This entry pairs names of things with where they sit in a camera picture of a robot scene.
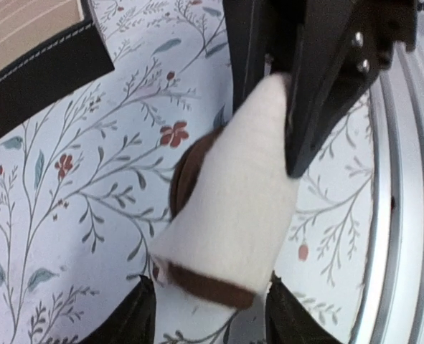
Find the cream brown striped sock pair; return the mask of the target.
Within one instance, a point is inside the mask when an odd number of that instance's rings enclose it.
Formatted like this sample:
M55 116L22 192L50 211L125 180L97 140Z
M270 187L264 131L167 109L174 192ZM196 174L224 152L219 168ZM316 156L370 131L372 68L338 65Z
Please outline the cream brown striped sock pair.
M249 308L269 282L296 210L286 174L290 77L264 77L204 155L189 200L152 241L159 269L195 297Z

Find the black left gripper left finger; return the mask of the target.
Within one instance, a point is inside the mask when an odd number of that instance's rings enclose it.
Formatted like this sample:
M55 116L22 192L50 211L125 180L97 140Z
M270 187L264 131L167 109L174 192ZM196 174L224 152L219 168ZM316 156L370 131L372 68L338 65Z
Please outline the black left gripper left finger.
M82 339L82 344L153 344L156 320L156 295L151 279L140 275L108 319Z

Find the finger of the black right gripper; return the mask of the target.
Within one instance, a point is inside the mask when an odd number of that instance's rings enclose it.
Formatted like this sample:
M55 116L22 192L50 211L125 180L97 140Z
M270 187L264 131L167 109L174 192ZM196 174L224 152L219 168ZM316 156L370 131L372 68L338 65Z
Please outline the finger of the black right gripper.
M298 2L225 0L222 2L237 110L265 75L291 72L298 26Z

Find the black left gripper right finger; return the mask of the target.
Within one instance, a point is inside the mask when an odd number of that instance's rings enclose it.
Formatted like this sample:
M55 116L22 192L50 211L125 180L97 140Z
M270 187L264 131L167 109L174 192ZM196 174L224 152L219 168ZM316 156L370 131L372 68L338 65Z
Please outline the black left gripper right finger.
M265 339L269 344L340 344L323 329L272 273L265 300Z

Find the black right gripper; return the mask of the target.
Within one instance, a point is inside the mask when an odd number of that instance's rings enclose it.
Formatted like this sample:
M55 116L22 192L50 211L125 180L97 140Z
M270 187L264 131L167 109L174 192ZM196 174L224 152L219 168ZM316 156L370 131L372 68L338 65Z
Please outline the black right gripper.
M301 177L334 126L391 67L394 45L415 49L416 1L307 1L293 58L286 170Z

